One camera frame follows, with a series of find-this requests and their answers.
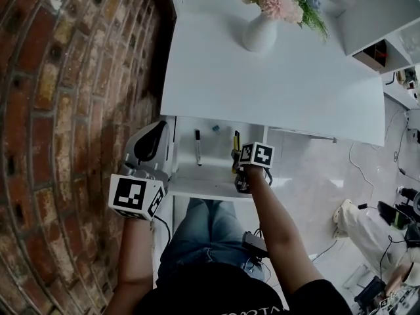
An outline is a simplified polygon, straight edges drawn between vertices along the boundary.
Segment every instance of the white drawer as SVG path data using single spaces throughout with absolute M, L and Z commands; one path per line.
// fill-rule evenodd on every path
M 173 156 L 172 178 L 169 194 L 205 198 L 210 200 L 251 200 L 239 194 L 234 186 L 236 174 L 232 173 L 233 137 L 239 131 L 241 144 L 266 142 L 268 127 L 193 117 L 167 118 L 174 137 L 170 145 Z M 212 128 L 218 125 L 220 134 Z M 195 130 L 200 131 L 201 161 L 197 165 Z

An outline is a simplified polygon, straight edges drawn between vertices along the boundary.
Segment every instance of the black t-shirt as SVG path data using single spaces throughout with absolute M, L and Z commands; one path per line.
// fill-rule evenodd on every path
M 346 301 L 327 280 L 316 280 L 288 298 L 292 314 L 351 315 Z M 238 267 L 210 263 L 184 266 L 171 280 L 150 291 L 134 314 L 283 314 L 278 294 Z

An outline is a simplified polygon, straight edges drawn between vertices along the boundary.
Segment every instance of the white vase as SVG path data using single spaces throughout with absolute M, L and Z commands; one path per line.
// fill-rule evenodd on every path
M 242 41 L 249 51 L 263 53 L 273 47 L 277 39 L 277 20 L 261 13 L 245 29 Z

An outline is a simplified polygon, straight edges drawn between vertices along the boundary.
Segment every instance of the blue jeans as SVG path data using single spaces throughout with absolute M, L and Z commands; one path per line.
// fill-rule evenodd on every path
M 243 229 L 232 202 L 191 198 L 186 216 L 160 261 L 157 284 L 164 284 L 181 266 L 224 263 L 240 267 L 264 281 L 254 256 L 242 247 Z

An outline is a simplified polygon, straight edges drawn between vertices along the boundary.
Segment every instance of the white floor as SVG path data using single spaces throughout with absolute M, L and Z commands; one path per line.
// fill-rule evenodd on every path
M 268 144 L 276 147 L 272 187 L 295 220 L 309 255 L 320 254 L 333 243 L 331 216 L 345 198 L 350 198 L 356 205 L 367 203 L 376 206 L 379 200 L 392 205 L 398 200 L 398 185 L 420 190 L 420 184 L 402 176 L 394 162 L 394 152 L 398 150 L 406 126 L 403 112 L 400 105 L 386 98 L 386 127 L 397 114 L 389 127 L 385 147 L 375 150 L 370 145 L 356 143 L 352 148 L 352 161 L 362 168 L 374 188 L 349 162 L 351 142 L 338 141 L 334 144 L 331 140 L 318 140 L 306 135 L 269 132 Z M 412 177 L 419 178 L 419 147 L 417 143 L 408 143 L 405 133 L 400 167 Z M 188 199 L 175 198 L 174 230 L 184 218 L 187 204 Z M 245 230 L 258 228 L 259 220 L 253 203 L 235 202 L 235 208 Z M 281 293 L 274 271 L 270 263 L 266 263 L 272 271 L 268 284 Z M 364 263 L 362 254 L 352 242 L 337 242 L 315 263 L 351 304 L 354 291 L 345 289 L 343 284 Z

